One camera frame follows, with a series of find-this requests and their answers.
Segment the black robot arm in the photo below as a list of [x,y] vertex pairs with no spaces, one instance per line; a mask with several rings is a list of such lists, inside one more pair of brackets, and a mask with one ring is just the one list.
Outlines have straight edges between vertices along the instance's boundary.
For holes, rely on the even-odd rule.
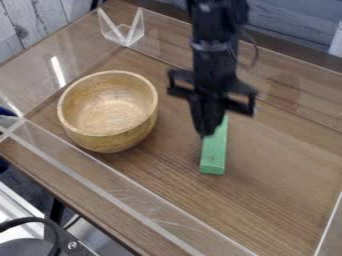
[[187,0],[193,69],[169,71],[170,95],[189,101],[202,137],[215,133],[227,110],[254,116],[258,90],[237,75],[239,37],[249,22],[246,0]]

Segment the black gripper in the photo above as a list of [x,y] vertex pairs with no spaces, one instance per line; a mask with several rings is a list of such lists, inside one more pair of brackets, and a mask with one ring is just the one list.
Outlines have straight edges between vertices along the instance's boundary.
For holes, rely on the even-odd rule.
[[169,94],[189,101],[194,127],[201,136],[214,134],[226,111],[254,115],[258,90],[238,78],[237,66],[238,53],[229,49],[195,52],[193,70],[169,71]]

